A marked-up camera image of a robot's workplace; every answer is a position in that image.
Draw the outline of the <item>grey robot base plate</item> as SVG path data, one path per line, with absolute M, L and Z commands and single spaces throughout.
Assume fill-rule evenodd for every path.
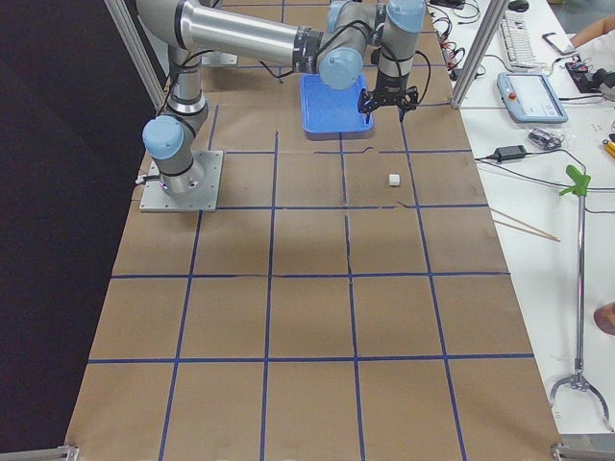
M 217 208 L 224 153 L 193 152 L 191 168 L 178 177 L 164 176 L 152 160 L 154 179 L 144 184 L 140 200 L 143 212 L 214 212 Z

